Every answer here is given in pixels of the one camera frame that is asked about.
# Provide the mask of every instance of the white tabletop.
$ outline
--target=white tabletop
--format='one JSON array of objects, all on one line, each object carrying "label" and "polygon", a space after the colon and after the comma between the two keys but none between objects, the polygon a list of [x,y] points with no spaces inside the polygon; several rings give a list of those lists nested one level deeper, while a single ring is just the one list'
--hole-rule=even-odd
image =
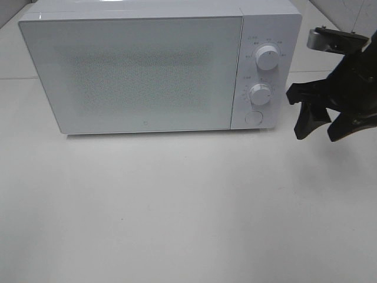
[{"label": "white tabletop", "polygon": [[297,141],[284,99],[274,130],[67,137],[0,58],[0,282],[377,281],[377,130]]}]

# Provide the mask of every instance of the white knob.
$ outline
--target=white knob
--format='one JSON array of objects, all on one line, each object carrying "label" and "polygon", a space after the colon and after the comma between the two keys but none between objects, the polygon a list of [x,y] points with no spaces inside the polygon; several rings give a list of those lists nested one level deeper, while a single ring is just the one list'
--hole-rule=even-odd
[{"label": "white knob", "polygon": [[279,63],[279,51],[273,45],[265,45],[257,50],[255,59],[260,69],[272,70]]},{"label": "white knob", "polygon": [[265,84],[256,84],[250,90],[250,100],[255,105],[264,105],[271,99],[271,89]]}]

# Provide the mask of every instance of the microwave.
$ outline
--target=microwave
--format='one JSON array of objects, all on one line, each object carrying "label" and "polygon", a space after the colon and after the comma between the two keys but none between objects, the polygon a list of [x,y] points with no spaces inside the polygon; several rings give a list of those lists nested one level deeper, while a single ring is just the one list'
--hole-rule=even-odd
[{"label": "microwave", "polygon": [[39,0],[19,27],[64,134],[271,128],[288,0]]}]

